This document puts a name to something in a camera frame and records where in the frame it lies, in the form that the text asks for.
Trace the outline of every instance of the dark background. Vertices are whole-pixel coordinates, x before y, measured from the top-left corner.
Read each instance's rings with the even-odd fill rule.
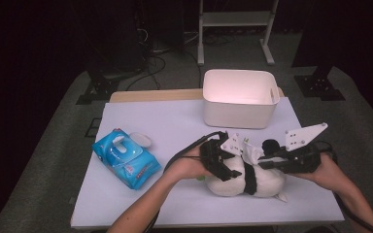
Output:
[[[267,10],[270,4],[208,0],[205,8]],[[0,0],[0,211],[63,95],[88,64],[119,72],[143,69],[148,55],[138,46],[134,26],[176,44],[183,39],[177,33],[197,29],[197,17],[197,0]],[[174,34],[165,35],[168,30]],[[300,30],[294,66],[329,60],[373,106],[373,2],[281,0],[273,31]]]

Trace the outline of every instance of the white metal stand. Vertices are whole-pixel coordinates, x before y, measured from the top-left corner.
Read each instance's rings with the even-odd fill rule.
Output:
[[[272,24],[274,23],[279,0],[273,0],[271,11],[264,12],[222,12],[204,13],[204,0],[199,4],[199,31],[198,31],[198,65],[204,64],[204,45],[202,43],[203,27],[209,26],[265,26],[266,32],[260,44],[269,65],[274,65],[275,61],[268,48],[269,36]]]
[[[328,125],[323,122],[308,127],[289,130],[286,132],[286,150],[292,151],[302,148],[311,143],[317,136],[319,136]]]

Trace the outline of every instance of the black cable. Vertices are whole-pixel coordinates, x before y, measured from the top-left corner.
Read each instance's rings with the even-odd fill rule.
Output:
[[[140,80],[142,80],[142,79],[144,79],[144,78],[150,77],[151,75],[155,75],[155,74],[161,72],[161,71],[165,68],[165,66],[166,66],[166,62],[165,62],[164,59],[162,59],[161,57],[158,57],[158,56],[154,56],[154,57],[152,57],[152,58],[156,58],[156,59],[158,59],[158,60],[161,60],[162,63],[163,63],[162,67],[159,68],[157,71],[154,71],[153,73],[149,73],[149,74],[147,74],[146,76],[142,76],[142,77],[136,79],[135,81],[133,81],[132,83],[130,83],[129,86],[126,87],[125,91],[129,90],[129,88],[130,88],[132,85],[134,85],[135,83],[137,83],[138,81],[140,81]]]
[[[151,76],[151,78],[153,79],[153,82],[155,83],[156,89],[160,89],[160,83],[157,81],[157,79],[155,77],[155,74],[153,74],[151,72],[150,66],[147,67],[147,72]]]
[[[167,53],[167,52],[170,52],[170,51],[174,51],[175,49],[172,49],[172,48],[169,48],[169,49],[165,49],[165,50],[161,50],[161,51],[156,51],[156,50],[153,50],[152,53],[153,53],[153,56],[157,56],[157,55],[162,55],[164,53]],[[198,77],[198,88],[201,88],[202,85],[201,85],[201,81],[202,81],[202,72],[201,72],[201,68],[200,66],[198,65],[198,61],[196,60],[196,58],[193,56],[192,53],[190,53],[189,51],[186,51],[186,50],[182,50],[184,53],[188,54],[192,59],[193,61],[195,62],[195,65],[196,67],[198,68],[198,73],[199,73],[199,77]]]
[[[358,223],[359,225],[361,225],[362,227],[364,227],[365,229],[369,230],[370,232],[373,232],[373,225],[369,224],[368,222],[362,220],[361,218],[359,218],[358,216],[354,215],[344,204],[344,202],[341,200],[341,197],[338,196],[338,194],[336,194],[334,192],[334,196],[335,196],[335,200],[337,201],[338,205],[340,206],[342,212],[347,216],[349,217],[351,220],[353,220],[354,222]]]
[[[325,142],[325,141],[319,141],[319,142],[328,144],[330,146],[330,148],[332,149],[332,146],[330,145],[330,143]],[[332,150],[331,150],[331,155],[332,155],[332,160],[335,162],[335,164],[338,165],[338,158],[337,158],[336,154],[334,153],[334,151],[332,151]],[[353,220],[357,224],[361,225],[365,229],[369,230],[370,232],[373,232],[373,225],[369,224],[368,222],[364,221],[363,219],[361,219],[360,217],[358,217],[354,213],[352,213],[350,211],[350,209],[348,209],[347,206],[345,206],[344,202],[341,200],[341,197],[335,192],[332,192],[332,193],[334,194],[335,200],[337,201],[338,206],[340,207],[341,211],[347,217],[349,217],[351,220]]]
[[[336,233],[341,233],[341,231],[338,230],[338,228],[337,228],[334,224],[329,224],[329,225],[332,227],[332,229],[334,229],[334,231],[335,231]]]

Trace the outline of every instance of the gray carpet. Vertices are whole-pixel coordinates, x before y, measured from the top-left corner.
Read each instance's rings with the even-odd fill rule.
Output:
[[[329,127],[320,139],[330,142],[339,156],[340,167],[361,188],[373,207],[373,111],[359,94],[353,80],[337,68],[329,74],[332,84],[345,101],[321,101],[305,98],[293,76],[312,74],[315,67],[291,68],[300,34],[272,34],[270,49],[276,65],[266,65],[258,39],[261,35],[236,36],[231,43],[205,47],[205,65],[209,69],[250,69],[272,73],[279,87],[289,97],[302,126],[321,122]],[[196,57],[196,46],[186,50]],[[168,52],[160,56],[165,68],[155,74],[161,89],[197,88],[199,70],[188,53]],[[161,67],[161,60],[151,60],[151,71]],[[125,90],[137,77],[124,80]],[[70,228],[94,138],[85,137],[95,117],[102,117],[106,101],[76,105],[88,84],[87,73],[79,75],[65,94],[48,128],[35,149],[17,187],[0,215],[0,232],[90,232]],[[156,89],[151,78],[141,79],[130,90]],[[334,224],[341,232],[352,232],[347,221]],[[310,224],[285,225],[277,232],[304,232]]]

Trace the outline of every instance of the black strap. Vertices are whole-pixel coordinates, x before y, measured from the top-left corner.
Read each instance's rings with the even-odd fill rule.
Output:
[[[238,171],[231,171],[223,161],[234,157],[235,155],[226,152],[220,146],[227,140],[227,137],[220,135],[220,139],[211,139],[203,143],[199,149],[199,156],[202,165],[211,172],[214,176],[221,179],[223,182],[231,178],[237,178],[242,174]]]
[[[256,176],[253,165],[244,162],[245,168],[245,188],[244,192],[254,195],[256,193]]]
[[[175,162],[178,158],[182,157],[186,152],[192,150],[193,148],[197,147],[198,145],[202,144],[203,142],[205,142],[206,140],[208,140],[209,138],[217,135],[217,134],[220,134],[222,132],[214,132],[214,133],[211,133],[211,134],[208,134],[198,140],[196,140],[195,142],[193,142],[191,145],[187,146],[185,149],[179,151],[178,153],[176,153],[171,159],[169,159],[168,163],[166,164],[165,168],[163,169],[163,171],[165,172],[171,165],[173,162]]]

